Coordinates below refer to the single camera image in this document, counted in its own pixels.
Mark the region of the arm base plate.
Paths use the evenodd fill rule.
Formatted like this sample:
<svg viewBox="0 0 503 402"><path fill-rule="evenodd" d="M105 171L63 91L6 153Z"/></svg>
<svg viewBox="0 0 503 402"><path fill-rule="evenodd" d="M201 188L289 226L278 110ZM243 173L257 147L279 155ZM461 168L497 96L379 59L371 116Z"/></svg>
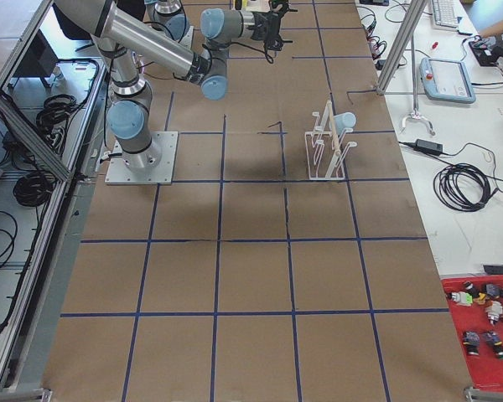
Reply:
<svg viewBox="0 0 503 402"><path fill-rule="evenodd" d="M109 185L170 185L174 176L174 164L179 134L176 131L151 131L150 147L138 154L122 150L119 142L113 148L119 156L112 157L106 172Z"/></svg>

